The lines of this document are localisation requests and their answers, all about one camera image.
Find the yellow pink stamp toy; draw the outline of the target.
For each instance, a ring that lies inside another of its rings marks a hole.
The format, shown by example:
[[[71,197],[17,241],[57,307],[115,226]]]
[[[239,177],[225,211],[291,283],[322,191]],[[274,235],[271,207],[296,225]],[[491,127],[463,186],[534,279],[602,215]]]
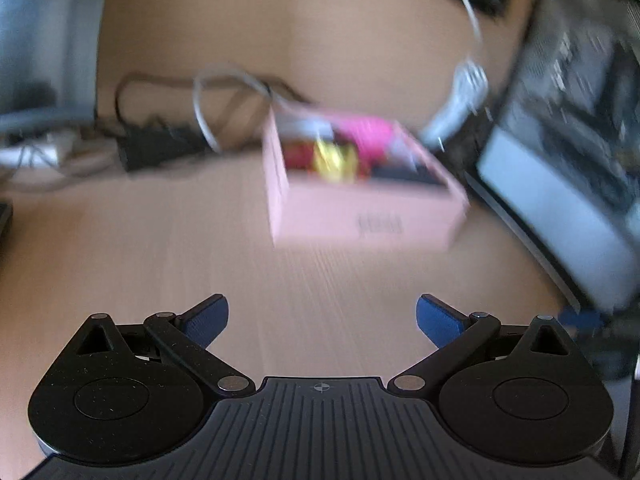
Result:
[[[328,182],[352,182],[359,167],[356,146],[318,140],[314,144],[311,167]]]

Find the pink plastic basket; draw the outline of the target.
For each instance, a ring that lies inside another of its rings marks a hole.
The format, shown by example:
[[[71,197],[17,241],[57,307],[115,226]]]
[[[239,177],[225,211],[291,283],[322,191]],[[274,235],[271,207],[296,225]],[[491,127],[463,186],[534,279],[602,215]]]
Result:
[[[340,128],[367,162],[383,157],[394,137],[394,124],[378,117],[349,117],[341,122]]]

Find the pink cardboard box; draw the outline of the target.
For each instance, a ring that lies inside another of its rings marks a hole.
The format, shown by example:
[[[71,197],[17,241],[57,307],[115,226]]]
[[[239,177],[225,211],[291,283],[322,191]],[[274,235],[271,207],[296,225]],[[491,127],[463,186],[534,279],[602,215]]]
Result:
[[[273,243],[447,249],[468,214],[468,196],[399,122],[383,157],[367,162],[358,153],[352,182],[328,182],[312,169],[318,140],[355,145],[340,125],[356,116],[309,105],[270,110],[262,154]]]

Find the black power adapter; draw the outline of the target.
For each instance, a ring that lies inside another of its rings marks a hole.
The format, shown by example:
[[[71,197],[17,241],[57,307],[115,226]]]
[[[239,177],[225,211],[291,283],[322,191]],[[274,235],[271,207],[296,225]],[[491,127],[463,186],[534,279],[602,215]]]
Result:
[[[131,127],[116,143],[126,172],[157,168],[209,150],[201,133],[189,126]]]

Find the right black monitor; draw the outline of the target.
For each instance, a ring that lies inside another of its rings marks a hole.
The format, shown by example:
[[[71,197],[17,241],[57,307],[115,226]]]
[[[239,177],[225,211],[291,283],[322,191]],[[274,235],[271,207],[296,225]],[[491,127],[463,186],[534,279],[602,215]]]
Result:
[[[533,0],[470,185],[568,303],[639,293],[639,1]]]

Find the left curved monitor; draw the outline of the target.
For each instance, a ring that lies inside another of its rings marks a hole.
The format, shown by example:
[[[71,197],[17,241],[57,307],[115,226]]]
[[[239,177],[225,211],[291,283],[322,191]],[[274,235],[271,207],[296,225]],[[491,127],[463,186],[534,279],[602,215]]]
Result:
[[[3,134],[93,121],[104,2],[1,0]]]

